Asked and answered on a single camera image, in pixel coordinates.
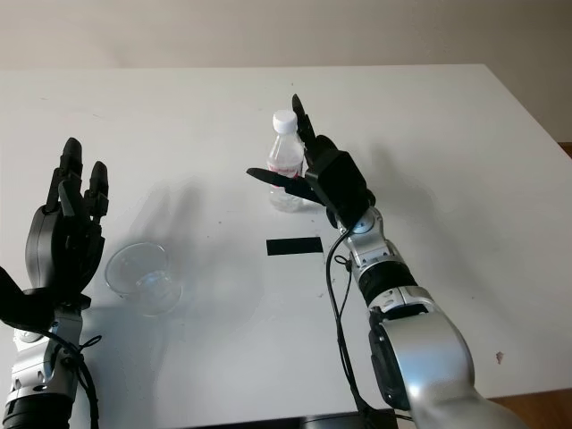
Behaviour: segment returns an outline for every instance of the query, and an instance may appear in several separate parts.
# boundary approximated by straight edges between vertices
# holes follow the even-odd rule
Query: wooden floor
[[[572,142],[560,143],[572,157]],[[530,429],[572,429],[572,389],[494,400],[512,409]]]

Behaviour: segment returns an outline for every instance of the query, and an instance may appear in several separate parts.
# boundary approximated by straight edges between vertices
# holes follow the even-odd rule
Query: white table
[[[1,264],[25,286],[24,246],[69,136],[110,174],[105,254],[83,338],[102,427],[182,427],[354,408],[320,254],[268,257],[265,240],[336,236],[321,208],[276,214],[263,166],[272,112],[298,92],[347,149],[386,232],[500,396],[572,386],[572,162],[480,65],[0,73]],[[137,315],[103,279],[123,244],[164,244],[184,275],[169,314]],[[334,286],[342,292],[339,267]],[[344,315],[359,386],[383,406],[366,306]],[[0,391],[15,352],[0,328]],[[504,359],[497,363],[501,351]],[[78,392],[72,427],[87,426]]]

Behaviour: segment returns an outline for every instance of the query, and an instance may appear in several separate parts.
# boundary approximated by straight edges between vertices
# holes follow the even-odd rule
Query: plastic water bottle
[[[304,145],[298,137],[298,118],[291,110],[279,110],[273,117],[274,130],[278,134],[268,156],[268,170],[294,178],[302,174]],[[302,207],[302,198],[287,194],[284,188],[271,185],[270,202],[278,210],[294,212]]]

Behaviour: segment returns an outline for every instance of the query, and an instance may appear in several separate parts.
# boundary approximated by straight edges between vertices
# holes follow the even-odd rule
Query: silver robot arm segment
[[[376,208],[368,209],[345,244],[369,308],[372,364],[388,405],[410,411],[419,429],[526,429],[511,411],[476,391],[467,343],[416,284],[385,238]]]

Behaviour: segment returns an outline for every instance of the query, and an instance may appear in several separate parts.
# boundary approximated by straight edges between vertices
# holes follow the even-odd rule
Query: bottle label
[[[291,179],[295,179],[298,176],[300,176],[300,174],[302,174],[302,163],[300,164],[296,164],[296,165],[292,165],[292,166],[278,166],[278,165],[273,165],[270,162],[266,163],[266,166],[268,167],[268,170],[271,172],[277,172],[278,174],[280,174],[281,176],[286,176],[286,177],[290,177]],[[273,188],[280,188],[280,186],[274,186],[274,185],[270,185]]]

